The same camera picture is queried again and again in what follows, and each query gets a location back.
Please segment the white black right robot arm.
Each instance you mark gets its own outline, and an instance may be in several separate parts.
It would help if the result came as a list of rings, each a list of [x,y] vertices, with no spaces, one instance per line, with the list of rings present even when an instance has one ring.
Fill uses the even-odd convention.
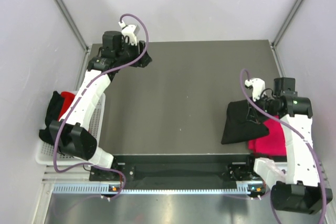
[[[298,96],[294,78],[275,78],[274,96],[265,95],[265,82],[248,78],[241,82],[252,90],[248,103],[262,115],[280,123],[285,137],[287,170],[283,172],[269,158],[257,158],[245,166],[248,178],[261,177],[270,188],[272,207],[301,214],[325,214],[333,200],[322,164],[313,150],[312,103]]]

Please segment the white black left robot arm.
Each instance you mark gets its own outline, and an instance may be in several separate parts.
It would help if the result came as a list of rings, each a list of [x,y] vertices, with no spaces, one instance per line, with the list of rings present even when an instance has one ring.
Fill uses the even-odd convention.
[[[126,66],[144,68],[152,61],[145,41],[137,39],[136,30],[135,25],[127,25],[121,31],[103,34],[99,53],[88,62],[73,102],[59,120],[53,120],[49,125],[58,153],[100,166],[101,174],[107,180],[116,179],[119,168],[114,164],[113,155],[99,147],[89,132],[89,125],[101,96],[116,73]]]

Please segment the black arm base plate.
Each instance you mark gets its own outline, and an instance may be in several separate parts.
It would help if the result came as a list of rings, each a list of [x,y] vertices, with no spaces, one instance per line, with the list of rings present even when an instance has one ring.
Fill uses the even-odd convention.
[[[220,189],[261,183],[249,154],[117,155],[126,189]]]

